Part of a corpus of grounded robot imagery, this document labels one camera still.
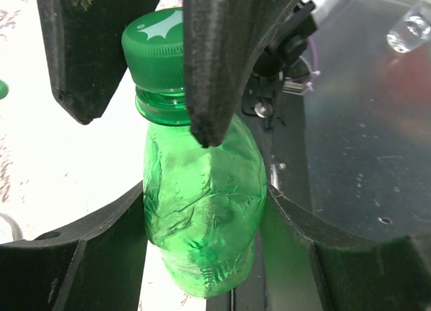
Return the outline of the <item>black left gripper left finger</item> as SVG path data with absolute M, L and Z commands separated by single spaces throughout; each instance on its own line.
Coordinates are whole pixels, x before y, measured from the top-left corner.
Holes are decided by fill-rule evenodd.
M 2 310 L 136 310 L 147 236 L 137 183 L 34 240 L 1 245 Z

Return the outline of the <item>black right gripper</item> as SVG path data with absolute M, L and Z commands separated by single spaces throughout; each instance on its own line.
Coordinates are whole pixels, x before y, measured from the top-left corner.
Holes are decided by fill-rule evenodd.
M 317 30 L 316 5 L 299 1 L 183 0 L 185 101 L 202 147 L 221 144 L 241 97 L 243 115 L 272 128 L 286 72 Z

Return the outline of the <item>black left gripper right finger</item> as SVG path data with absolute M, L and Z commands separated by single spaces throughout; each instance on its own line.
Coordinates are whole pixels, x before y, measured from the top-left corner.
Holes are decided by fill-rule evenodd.
M 272 310 L 429 310 L 430 236 L 376 242 L 268 188 L 261 222 Z

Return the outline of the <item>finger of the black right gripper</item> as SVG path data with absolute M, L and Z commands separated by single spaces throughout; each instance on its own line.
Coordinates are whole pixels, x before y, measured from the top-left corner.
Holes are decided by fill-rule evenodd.
M 160 0 L 36 0 L 51 90 L 78 123 L 100 118 L 126 71 L 121 35 Z

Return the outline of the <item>green bottle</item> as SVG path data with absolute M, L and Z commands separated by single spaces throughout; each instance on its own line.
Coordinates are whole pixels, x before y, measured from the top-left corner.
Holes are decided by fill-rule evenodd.
M 226 138 L 203 148 L 191 134 L 183 82 L 183 10 L 131 22 L 122 46 L 147 120 L 143 165 L 145 228 L 175 284 L 212 298 L 248 276 L 267 194 L 262 155 L 234 116 Z

